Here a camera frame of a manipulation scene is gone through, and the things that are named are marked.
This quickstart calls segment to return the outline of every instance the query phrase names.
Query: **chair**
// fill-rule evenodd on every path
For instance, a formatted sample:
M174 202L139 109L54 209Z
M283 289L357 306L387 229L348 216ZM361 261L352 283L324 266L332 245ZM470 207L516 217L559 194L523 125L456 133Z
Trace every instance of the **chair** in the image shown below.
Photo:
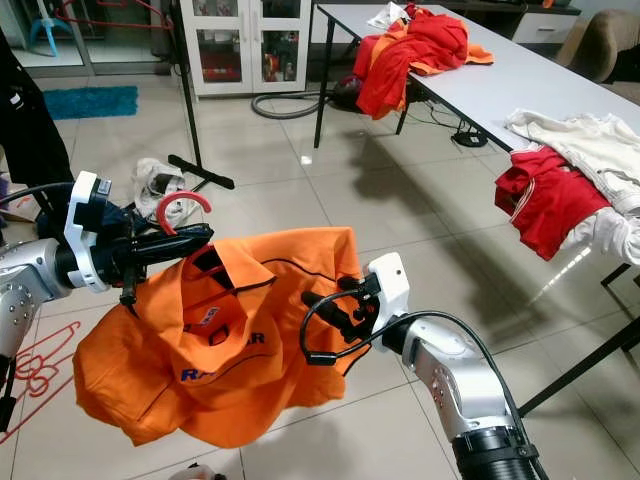
M640 78L616 81L616 62L620 52L640 45L640 16L624 10L597 13L582 37L569 69L640 105Z

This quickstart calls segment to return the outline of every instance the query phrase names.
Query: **cabinet door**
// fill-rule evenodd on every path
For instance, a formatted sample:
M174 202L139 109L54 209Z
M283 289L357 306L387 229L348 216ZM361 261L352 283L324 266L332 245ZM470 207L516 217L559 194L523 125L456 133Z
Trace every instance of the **cabinet door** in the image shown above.
M250 1L253 91L304 90L311 2Z
M251 92L249 0L181 0L196 95Z

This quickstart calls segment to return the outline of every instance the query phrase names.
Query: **gray hose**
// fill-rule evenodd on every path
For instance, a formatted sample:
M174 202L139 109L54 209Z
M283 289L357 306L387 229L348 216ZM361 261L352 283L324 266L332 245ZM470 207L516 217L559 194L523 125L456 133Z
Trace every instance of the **gray hose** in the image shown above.
M333 92L327 91L327 97L330 97L332 93ZM293 118L300 118L306 115L311 115L312 113L318 110L320 101L314 103L310 107L307 107L303 110L298 110L297 112L287 112L287 113L276 113L276 112L271 112L269 110L264 110L259 106L259 103L264 100L272 100L272 99L279 99L279 98L299 100L299 99L305 99L309 97L319 97L319 96L320 96L319 91L302 92L302 93L268 93L266 95L258 95L257 97L254 97L251 100L251 110L253 110L260 116L271 118L273 120L291 120Z

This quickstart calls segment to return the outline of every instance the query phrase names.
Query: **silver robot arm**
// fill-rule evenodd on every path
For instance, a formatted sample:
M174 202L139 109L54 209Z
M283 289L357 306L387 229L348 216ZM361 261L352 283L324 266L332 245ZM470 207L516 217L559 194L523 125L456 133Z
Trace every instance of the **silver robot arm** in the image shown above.
M345 291L333 298L303 294L310 310L300 343L308 363L331 365L368 343L380 351L391 350L427 386L464 480L547 478L488 350L476 345L476 341L481 344L477 336L444 326L443 319L464 325L450 314L409 313L409 282L397 253L373 260L363 280L341 279L338 283ZM332 302L347 295L359 303L353 313L355 324ZM356 338L362 341L343 352L309 351L304 333L313 313L339 328L349 343ZM463 328L472 332L466 325Z
M0 432L7 430L16 402L11 396L16 355L43 303L64 298L73 288L99 293L117 285L123 288L120 302L131 307L147 265L188 256L213 235L208 225L195 224L175 235L134 236L131 223L123 222L100 239L110 186L80 172L64 228L68 245L50 238L0 250Z

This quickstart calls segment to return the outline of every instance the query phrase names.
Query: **blue rug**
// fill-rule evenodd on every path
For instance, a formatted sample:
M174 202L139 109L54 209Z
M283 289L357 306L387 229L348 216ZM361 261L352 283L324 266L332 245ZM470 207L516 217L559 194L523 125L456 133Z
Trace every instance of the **blue rug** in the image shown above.
M138 111L138 87L88 87L43 92L51 118L118 117Z

